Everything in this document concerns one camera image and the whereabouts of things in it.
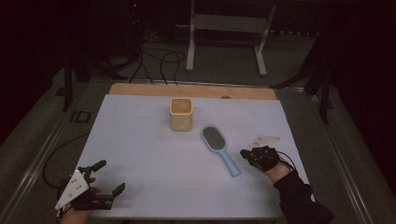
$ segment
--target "metal stand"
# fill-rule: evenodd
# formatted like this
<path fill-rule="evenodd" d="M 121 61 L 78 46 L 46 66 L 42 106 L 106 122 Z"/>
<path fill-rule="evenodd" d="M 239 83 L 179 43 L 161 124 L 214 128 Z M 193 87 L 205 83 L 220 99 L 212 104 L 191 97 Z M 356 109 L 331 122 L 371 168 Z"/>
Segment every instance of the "metal stand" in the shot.
<path fill-rule="evenodd" d="M 262 49 L 271 27 L 271 21 L 274 17 L 276 6 L 272 5 L 271 10 L 266 19 L 250 18 L 250 17 L 233 17 L 220 15 L 195 14 L 195 0 L 191 0 L 190 15 L 190 44 L 187 54 L 186 70 L 192 72 L 194 67 L 195 54 L 195 29 L 218 30 L 218 31 L 234 31 L 262 34 L 262 41 L 255 47 L 257 65 L 261 77 L 267 76 L 264 59 L 262 57 Z"/>

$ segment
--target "dark background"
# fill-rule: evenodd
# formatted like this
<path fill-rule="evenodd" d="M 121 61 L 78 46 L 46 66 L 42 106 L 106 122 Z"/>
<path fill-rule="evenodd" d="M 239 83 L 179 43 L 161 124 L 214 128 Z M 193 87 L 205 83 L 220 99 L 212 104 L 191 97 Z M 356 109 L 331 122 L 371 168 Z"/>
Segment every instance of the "dark background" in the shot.
<path fill-rule="evenodd" d="M 110 10 L 111 2 L 117 6 Z M 134 35 L 134 30 L 128 28 L 131 21 L 141 19 L 153 30 L 172 36 L 175 24 L 189 23 L 189 2 L 102 0 L 96 1 L 94 6 L 90 1 L 2 2 L 0 144 L 51 86 L 53 76 L 63 67 L 64 51 L 69 48 L 63 38 L 67 37 L 74 47 L 95 60 L 108 62 L 109 55 L 133 53 L 138 46 L 138 40 L 130 49 L 122 44 L 128 36 Z M 243 15 L 246 4 L 246 1 L 200 2 L 197 10 L 210 13 L 221 8 L 221 13 L 232 15 Z M 134 3 L 138 3 L 139 8 L 128 12 L 125 7 Z M 276 31 L 291 29 L 304 33 L 305 24 L 318 20 L 307 13 L 306 18 L 296 23 L 295 19 L 288 18 L 290 13 L 278 12 L 277 19 L 282 22 L 274 21 L 273 30 Z M 316 64 L 317 58 L 323 55 L 332 60 L 332 84 L 338 88 L 393 192 L 396 192 L 393 161 L 396 157 L 393 140 L 396 136 L 395 14 L 396 6 L 387 1 L 360 1 L 348 10 L 340 10 L 322 30 L 304 63 L 304 66 Z M 111 27 L 112 22 L 119 26 Z"/>

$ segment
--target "wrist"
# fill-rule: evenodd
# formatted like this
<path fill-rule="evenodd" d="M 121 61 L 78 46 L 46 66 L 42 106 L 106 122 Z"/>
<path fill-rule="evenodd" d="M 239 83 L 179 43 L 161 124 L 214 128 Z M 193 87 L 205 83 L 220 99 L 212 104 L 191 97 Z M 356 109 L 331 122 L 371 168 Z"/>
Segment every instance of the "wrist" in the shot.
<path fill-rule="evenodd" d="M 274 168 L 271 170 L 265 171 L 264 174 L 270 178 L 271 182 L 275 184 L 278 180 L 283 178 L 285 175 L 288 175 L 291 172 L 291 169 L 288 165 L 279 162 Z"/>

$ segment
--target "white plastic part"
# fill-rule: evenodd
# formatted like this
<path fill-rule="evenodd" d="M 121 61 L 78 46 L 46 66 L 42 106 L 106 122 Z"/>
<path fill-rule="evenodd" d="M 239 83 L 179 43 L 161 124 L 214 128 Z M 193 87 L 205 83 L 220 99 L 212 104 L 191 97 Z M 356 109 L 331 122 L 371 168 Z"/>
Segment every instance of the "white plastic part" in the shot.
<path fill-rule="evenodd" d="M 267 135 L 258 135 L 257 138 L 249 144 L 250 147 L 265 147 L 275 142 L 280 141 L 280 137 L 273 137 Z"/>
<path fill-rule="evenodd" d="M 77 198 L 80 194 L 82 194 L 89 188 L 90 186 L 85 181 L 82 173 L 79 170 L 76 170 L 70 178 L 66 188 L 64 189 L 64 193 L 61 195 L 61 198 L 56 203 L 55 209 L 61 209 L 67 203 L 73 201 L 75 198 Z"/>

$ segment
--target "hairbrush handle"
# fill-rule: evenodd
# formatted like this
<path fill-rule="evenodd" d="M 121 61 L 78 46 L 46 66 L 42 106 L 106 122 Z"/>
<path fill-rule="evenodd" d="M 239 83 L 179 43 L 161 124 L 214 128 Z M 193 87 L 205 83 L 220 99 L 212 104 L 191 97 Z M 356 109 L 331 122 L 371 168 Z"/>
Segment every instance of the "hairbrush handle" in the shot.
<path fill-rule="evenodd" d="M 230 171 L 232 177 L 236 177 L 241 174 L 241 171 L 238 169 L 235 163 L 233 163 L 230 156 L 227 154 L 225 150 L 219 151 L 219 154 L 221 158 L 224 160 L 224 163 L 227 166 L 228 170 Z"/>

